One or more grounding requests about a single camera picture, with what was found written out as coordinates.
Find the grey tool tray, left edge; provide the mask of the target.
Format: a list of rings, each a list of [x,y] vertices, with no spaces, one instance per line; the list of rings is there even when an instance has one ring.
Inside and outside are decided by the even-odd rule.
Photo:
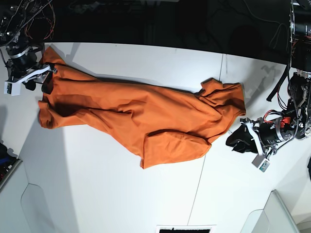
[[[22,160],[11,156],[8,148],[0,141],[0,190],[2,190]]]

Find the orange t-shirt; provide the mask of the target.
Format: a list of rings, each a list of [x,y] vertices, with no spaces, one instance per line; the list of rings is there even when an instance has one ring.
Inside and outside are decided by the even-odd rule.
[[[104,82],[68,66],[53,48],[43,62],[57,69],[39,101],[43,128],[88,125],[141,158],[143,169],[204,156],[246,113],[240,83],[213,78],[187,93],[161,86]]]

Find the white framed black panel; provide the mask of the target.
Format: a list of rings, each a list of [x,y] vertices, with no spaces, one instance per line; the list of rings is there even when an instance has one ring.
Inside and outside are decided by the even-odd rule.
[[[156,233],[213,233],[217,228],[216,225],[157,225]]]

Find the grey box, bottom right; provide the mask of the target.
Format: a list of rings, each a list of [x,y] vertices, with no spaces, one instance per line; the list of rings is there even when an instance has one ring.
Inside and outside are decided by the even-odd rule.
[[[252,211],[241,233],[298,233],[299,229],[292,215],[274,190],[263,209]]]

